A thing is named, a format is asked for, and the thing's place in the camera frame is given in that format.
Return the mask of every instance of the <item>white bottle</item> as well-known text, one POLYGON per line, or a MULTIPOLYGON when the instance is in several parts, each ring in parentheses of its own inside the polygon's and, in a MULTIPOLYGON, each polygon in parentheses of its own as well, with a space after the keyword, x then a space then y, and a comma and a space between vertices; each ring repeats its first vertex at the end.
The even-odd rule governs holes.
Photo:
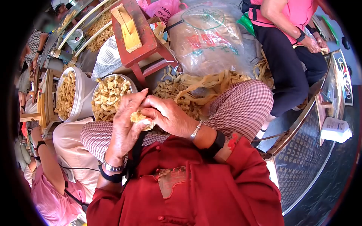
POLYGON ((343 143, 352 137, 352 132, 346 121, 327 117, 320 131, 320 137, 325 140, 343 143))

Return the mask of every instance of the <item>green bag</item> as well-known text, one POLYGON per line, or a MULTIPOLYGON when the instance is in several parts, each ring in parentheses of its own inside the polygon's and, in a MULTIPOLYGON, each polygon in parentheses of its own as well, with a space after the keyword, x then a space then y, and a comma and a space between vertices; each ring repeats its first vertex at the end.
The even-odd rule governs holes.
POLYGON ((251 20, 248 17, 248 12, 246 12, 237 22, 243 25, 250 34, 255 36, 253 24, 251 23, 251 20))

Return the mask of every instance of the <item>black pants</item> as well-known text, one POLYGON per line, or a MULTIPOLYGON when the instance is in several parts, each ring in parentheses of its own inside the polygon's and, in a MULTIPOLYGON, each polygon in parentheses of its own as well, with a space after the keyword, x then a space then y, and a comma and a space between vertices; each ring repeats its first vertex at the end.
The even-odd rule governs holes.
POLYGON ((327 63, 320 52, 311 53, 304 46, 293 49, 289 39, 278 28, 253 27, 274 78, 274 106, 270 114, 279 117, 303 103, 309 87, 327 72, 327 63), (305 72, 301 61, 307 68, 305 72))

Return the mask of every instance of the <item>red wooden stool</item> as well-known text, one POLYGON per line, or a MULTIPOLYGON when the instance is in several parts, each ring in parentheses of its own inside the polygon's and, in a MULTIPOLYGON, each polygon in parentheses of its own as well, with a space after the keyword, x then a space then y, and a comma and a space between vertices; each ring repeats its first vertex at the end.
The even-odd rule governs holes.
POLYGON ((121 56, 122 64, 125 68, 131 68, 135 73, 138 81, 145 88, 147 87, 146 76, 164 68, 168 64, 171 64, 174 68, 177 66, 177 61, 173 55, 167 50, 167 48, 155 37, 147 20, 150 18, 146 12, 144 12, 137 4, 135 0, 122 0, 114 7, 123 4, 127 12, 133 17, 136 28, 138 30, 142 47, 129 53, 126 51, 125 43, 122 38, 121 25, 116 18, 112 15, 112 26, 115 35, 115 40, 118 47, 119 55, 121 56), (144 72, 141 71, 138 62, 158 52, 164 59, 150 67, 144 72))

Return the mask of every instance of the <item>black cord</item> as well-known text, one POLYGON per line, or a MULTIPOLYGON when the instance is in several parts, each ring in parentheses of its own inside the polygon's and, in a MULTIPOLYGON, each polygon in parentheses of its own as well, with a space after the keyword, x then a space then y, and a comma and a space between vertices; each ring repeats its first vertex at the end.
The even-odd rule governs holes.
POLYGON ((61 167, 65 168, 65 169, 72 169, 72 170, 80 170, 80 169, 87 169, 87 170, 94 170, 94 171, 98 171, 100 172, 100 170, 96 170, 96 169, 91 169, 91 168, 87 168, 87 167, 81 167, 81 168, 70 168, 70 167, 65 167, 62 166, 61 164, 59 164, 61 167))
MULTIPOLYGON (((242 1, 239 3, 239 8, 240 8, 241 13, 242 13, 244 16, 246 16, 245 13, 244 13, 244 12, 242 11, 242 9, 241 9, 241 4, 243 3, 243 1, 244 1, 244 0, 242 0, 242 1)), ((271 23, 265 23, 265 22, 253 20, 253 19, 251 19, 251 18, 249 18, 249 20, 256 21, 256 22, 259 22, 259 23, 262 23, 262 24, 274 25, 274 24, 271 24, 271 23)))

